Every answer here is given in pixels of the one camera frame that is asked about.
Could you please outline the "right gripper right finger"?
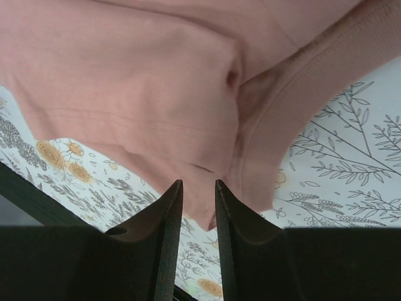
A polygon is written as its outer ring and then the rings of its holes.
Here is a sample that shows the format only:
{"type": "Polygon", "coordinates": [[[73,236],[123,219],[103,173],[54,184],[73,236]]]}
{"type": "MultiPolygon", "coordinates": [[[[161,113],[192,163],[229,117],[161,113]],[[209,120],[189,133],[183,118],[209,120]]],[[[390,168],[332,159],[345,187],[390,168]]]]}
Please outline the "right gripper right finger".
{"type": "Polygon", "coordinates": [[[225,300],[400,299],[398,228],[282,229],[215,192],[225,300]]]}

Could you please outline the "pink t shirt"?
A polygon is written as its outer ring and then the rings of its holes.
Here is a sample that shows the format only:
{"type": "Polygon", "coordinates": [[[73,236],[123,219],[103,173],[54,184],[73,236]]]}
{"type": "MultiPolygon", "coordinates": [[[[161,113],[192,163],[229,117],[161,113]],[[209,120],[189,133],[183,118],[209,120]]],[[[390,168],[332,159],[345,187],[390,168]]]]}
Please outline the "pink t shirt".
{"type": "Polygon", "coordinates": [[[400,55],[399,1],[2,1],[1,83],[38,140],[71,138],[216,225],[222,179],[271,208],[315,113],[400,55]]]}

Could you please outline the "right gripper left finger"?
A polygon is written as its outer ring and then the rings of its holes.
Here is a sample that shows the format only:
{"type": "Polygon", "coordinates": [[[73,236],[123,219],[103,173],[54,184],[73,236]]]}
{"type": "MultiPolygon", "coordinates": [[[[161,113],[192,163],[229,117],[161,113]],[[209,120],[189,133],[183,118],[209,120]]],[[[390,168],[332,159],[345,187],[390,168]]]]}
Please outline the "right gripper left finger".
{"type": "Polygon", "coordinates": [[[106,232],[3,226],[2,300],[172,300],[183,183],[106,232]]]}

